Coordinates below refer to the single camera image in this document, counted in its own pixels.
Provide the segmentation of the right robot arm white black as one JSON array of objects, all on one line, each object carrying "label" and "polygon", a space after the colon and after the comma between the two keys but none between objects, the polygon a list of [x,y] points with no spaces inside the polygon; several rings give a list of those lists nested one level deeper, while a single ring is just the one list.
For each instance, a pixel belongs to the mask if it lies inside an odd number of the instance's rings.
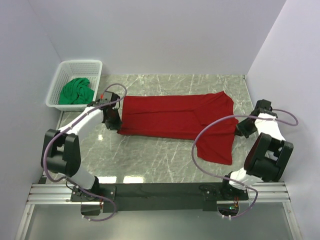
[{"label": "right robot arm white black", "polygon": [[262,99],[257,101],[252,116],[260,119],[246,118],[237,124],[235,134],[248,138],[257,132],[258,137],[249,151],[244,166],[232,171],[219,187],[222,198],[231,200],[245,195],[245,186],[258,182],[277,182],[282,177],[294,150],[294,145],[286,141],[280,132],[273,112],[272,103]]}]

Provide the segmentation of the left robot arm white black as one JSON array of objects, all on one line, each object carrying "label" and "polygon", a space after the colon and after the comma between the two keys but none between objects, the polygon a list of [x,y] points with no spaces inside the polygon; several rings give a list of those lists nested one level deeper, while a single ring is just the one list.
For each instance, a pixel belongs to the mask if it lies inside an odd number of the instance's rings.
[{"label": "left robot arm white black", "polygon": [[116,107],[121,100],[116,93],[105,91],[72,122],[58,130],[49,129],[44,136],[41,167],[46,173],[62,174],[78,185],[88,201],[96,200],[101,190],[98,178],[82,166],[80,142],[99,124],[105,124],[108,130],[121,128]]}]

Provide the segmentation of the red t-shirt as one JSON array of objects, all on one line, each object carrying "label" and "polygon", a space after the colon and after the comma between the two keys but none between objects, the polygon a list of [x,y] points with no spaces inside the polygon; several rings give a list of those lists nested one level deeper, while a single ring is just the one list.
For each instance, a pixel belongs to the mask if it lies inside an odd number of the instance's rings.
[{"label": "red t-shirt", "polygon": [[198,95],[126,96],[118,134],[195,140],[209,124],[230,116],[203,133],[196,147],[199,158],[231,165],[238,124],[233,114],[234,101],[223,91]]}]

